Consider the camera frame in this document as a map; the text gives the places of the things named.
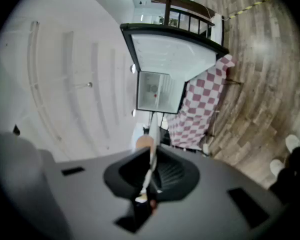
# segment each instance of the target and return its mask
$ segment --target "pink checkered fabric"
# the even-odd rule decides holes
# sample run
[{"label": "pink checkered fabric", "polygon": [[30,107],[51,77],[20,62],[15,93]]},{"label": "pink checkered fabric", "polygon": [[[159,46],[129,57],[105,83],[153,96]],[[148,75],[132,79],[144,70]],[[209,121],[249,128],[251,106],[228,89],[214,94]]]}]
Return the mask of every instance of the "pink checkered fabric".
[{"label": "pink checkered fabric", "polygon": [[227,69],[235,65],[230,54],[191,79],[178,114],[167,116],[171,144],[182,148],[197,146],[209,127],[227,77]]}]

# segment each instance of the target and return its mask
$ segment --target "wooden floor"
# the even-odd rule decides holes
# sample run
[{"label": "wooden floor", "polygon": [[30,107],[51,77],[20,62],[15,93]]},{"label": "wooden floor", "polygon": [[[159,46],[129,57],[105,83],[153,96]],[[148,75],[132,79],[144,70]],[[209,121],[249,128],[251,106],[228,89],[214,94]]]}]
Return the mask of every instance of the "wooden floor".
[{"label": "wooden floor", "polygon": [[[227,17],[261,0],[195,0]],[[215,124],[211,152],[267,188],[269,163],[288,155],[285,137],[300,138],[300,31],[281,0],[225,22],[224,46],[237,60]]]}]

